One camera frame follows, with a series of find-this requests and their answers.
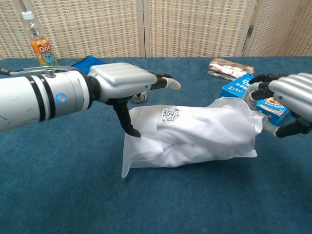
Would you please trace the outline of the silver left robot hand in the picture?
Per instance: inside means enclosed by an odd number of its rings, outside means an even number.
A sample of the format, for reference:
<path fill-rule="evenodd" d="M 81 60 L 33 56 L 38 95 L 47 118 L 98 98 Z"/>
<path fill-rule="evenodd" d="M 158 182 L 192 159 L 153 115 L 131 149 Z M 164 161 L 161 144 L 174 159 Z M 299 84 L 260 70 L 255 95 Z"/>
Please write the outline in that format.
<path fill-rule="evenodd" d="M 131 124 L 128 100 L 149 90 L 181 88 L 181 84 L 169 74 L 153 73 L 124 62 L 94 65 L 88 77 L 96 84 L 95 100 L 112 105 L 124 132 L 133 137 L 141 135 Z"/>

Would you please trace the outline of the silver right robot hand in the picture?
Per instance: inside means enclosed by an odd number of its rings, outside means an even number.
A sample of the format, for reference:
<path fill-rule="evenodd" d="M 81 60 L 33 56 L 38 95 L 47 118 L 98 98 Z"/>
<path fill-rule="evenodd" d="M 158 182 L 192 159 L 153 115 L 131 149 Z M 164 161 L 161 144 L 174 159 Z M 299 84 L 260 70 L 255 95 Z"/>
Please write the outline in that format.
<path fill-rule="evenodd" d="M 256 103 L 266 98 L 274 98 L 289 109 L 295 121 L 275 126 L 263 119 L 263 129 L 279 138 L 312 131 L 312 74 L 260 74 L 249 81 L 249 88 L 243 100 L 250 109 L 256 109 Z"/>

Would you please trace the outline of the blue folded microfiber cloth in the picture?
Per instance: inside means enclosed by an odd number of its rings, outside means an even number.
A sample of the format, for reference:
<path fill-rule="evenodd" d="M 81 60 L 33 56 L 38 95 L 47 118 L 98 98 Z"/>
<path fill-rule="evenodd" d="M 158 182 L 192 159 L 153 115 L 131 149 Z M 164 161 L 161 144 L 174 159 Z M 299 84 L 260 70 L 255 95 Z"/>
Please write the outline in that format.
<path fill-rule="evenodd" d="M 80 70 L 85 75 L 87 75 L 90 72 L 90 69 L 92 66 L 103 65 L 103 64 L 106 64 L 106 63 L 94 56 L 87 56 L 83 60 L 73 64 L 72 67 Z"/>

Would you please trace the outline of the woven folding screen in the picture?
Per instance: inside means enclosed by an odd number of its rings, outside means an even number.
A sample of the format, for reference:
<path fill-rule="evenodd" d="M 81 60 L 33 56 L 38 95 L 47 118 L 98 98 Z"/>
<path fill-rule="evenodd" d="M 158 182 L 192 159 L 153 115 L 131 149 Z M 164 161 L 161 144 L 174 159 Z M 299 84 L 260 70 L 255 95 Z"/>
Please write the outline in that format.
<path fill-rule="evenodd" d="M 34 56 L 25 10 L 57 58 L 312 56 L 312 0 L 0 0 L 0 59 Z"/>

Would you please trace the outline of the blue cookie box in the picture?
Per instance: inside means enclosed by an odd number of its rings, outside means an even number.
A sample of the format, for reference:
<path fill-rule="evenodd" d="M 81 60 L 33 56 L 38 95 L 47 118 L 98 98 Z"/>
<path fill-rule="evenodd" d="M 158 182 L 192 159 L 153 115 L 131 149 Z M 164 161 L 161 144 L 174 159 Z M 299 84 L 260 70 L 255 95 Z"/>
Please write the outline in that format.
<path fill-rule="evenodd" d="M 254 78 L 251 74 L 246 74 L 234 81 L 231 81 L 222 88 L 220 97 L 242 98 L 245 91 L 249 88 L 249 81 Z M 281 121 L 290 114 L 288 108 L 283 106 L 273 97 L 258 100 L 256 109 L 265 114 L 269 122 L 273 125 L 279 125 Z"/>

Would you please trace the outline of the gold red snack package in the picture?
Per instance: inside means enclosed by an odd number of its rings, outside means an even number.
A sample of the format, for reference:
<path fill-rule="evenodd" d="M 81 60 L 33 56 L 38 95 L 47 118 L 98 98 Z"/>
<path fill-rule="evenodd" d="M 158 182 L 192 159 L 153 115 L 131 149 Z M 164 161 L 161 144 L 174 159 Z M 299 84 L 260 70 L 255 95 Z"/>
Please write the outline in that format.
<path fill-rule="evenodd" d="M 254 75 L 254 67 L 225 60 L 213 58 L 208 66 L 208 75 L 234 81 L 246 74 Z"/>

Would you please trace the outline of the orange Qoo drink bottle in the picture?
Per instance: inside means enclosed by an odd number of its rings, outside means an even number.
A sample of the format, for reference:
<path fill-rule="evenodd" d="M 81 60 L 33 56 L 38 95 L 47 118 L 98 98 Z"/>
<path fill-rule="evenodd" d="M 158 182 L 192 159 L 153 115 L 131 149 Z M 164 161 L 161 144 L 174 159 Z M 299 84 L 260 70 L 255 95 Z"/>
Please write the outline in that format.
<path fill-rule="evenodd" d="M 52 46 L 47 38 L 45 30 L 32 11 L 21 13 L 25 33 L 29 38 L 29 44 L 41 66 L 58 66 Z"/>

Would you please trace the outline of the teal table cover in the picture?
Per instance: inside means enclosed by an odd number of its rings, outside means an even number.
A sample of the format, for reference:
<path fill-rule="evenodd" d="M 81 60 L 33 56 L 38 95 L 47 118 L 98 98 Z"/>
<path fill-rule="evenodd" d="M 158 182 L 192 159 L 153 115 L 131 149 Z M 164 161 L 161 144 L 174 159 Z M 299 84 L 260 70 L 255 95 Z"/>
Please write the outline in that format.
<path fill-rule="evenodd" d="M 112 107 L 0 133 L 0 234 L 312 234 L 312 132 L 121 177 Z"/>

